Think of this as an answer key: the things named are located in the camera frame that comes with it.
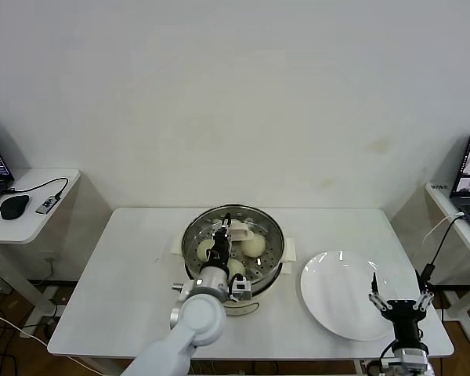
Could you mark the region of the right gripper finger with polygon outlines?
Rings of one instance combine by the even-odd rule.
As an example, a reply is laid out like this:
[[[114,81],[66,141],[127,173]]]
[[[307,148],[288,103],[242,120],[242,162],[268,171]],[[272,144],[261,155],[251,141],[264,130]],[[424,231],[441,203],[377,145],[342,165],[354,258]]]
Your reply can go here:
[[[433,301],[433,293],[428,289],[423,290],[420,294],[419,298],[413,305],[413,310],[419,312],[426,312],[429,306],[432,304]]]
[[[392,310],[392,304],[380,295],[376,273],[373,273],[372,276],[371,292],[369,293],[368,298],[381,314],[386,314]]]

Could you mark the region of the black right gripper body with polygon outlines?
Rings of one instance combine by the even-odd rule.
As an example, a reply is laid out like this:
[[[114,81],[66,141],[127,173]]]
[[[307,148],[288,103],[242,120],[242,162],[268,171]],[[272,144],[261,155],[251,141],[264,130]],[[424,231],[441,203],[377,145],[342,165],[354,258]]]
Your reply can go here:
[[[423,312],[415,300],[388,300],[389,308],[383,317],[393,326],[397,345],[418,345],[420,331],[418,323],[423,320]]]

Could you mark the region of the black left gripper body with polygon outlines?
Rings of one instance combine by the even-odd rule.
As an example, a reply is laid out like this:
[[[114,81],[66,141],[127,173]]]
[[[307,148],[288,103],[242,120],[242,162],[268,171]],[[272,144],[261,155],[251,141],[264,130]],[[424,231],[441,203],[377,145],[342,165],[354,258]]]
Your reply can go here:
[[[230,239],[229,235],[226,239],[215,239],[214,245],[208,250],[208,258],[205,263],[206,267],[212,266],[221,270],[228,270],[228,261],[230,257]]]

